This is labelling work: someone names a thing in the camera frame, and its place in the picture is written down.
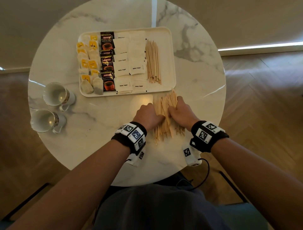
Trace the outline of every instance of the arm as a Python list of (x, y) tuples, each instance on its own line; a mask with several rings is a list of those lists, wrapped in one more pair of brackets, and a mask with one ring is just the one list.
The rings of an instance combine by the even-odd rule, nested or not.
[[(191, 131), (199, 121), (182, 97), (170, 116)], [(275, 229), (303, 226), (303, 184), (228, 138), (218, 140), (211, 152), (236, 185)]]
[[(133, 121), (148, 132), (164, 119), (149, 103), (141, 106)], [(129, 147), (109, 141), (70, 171), (9, 229), (81, 229), (129, 154)]]

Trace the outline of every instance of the left hand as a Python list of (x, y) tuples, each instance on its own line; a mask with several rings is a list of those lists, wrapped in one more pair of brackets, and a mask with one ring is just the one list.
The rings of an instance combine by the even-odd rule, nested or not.
[(156, 111), (152, 103), (148, 103), (148, 105), (141, 105), (133, 119), (133, 121), (143, 125), (147, 132), (157, 127), (164, 120), (165, 116), (156, 115)]

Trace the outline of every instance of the coffee cup image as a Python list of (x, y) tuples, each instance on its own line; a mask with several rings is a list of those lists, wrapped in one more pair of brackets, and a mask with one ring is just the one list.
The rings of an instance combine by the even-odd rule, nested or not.
[(111, 43), (105, 43), (102, 45), (103, 50), (106, 49), (113, 49), (112, 44)]
[(105, 90), (107, 90), (107, 91), (111, 91), (111, 90), (114, 90), (114, 89), (115, 89), (115, 85), (114, 85), (114, 83), (113, 83), (112, 81), (106, 81), (106, 82), (104, 83), (104, 88), (105, 88)]
[(112, 66), (105, 66), (103, 67), (103, 70), (106, 70), (106, 71), (113, 71), (114, 68)]

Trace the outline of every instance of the forearm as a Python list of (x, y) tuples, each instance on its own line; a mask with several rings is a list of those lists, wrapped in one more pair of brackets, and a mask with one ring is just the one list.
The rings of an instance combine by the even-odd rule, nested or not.
[(109, 141), (57, 183), (10, 229), (81, 229), (130, 154)]
[(232, 140), (218, 140), (212, 154), (275, 229), (303, 226), (303, 184)]

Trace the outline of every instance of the right hand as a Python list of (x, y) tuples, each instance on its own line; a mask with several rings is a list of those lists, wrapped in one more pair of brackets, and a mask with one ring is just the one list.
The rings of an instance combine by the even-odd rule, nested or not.
[(168, 108), (169, 116), (171, 116), (179, 125), (191, 132), (192, 126), (200, 121), (200, 119), (196, 117), (190, 106), (185, 104), (181, 96), (178, 96), (177, 100), (176, 108), (173, 106)]

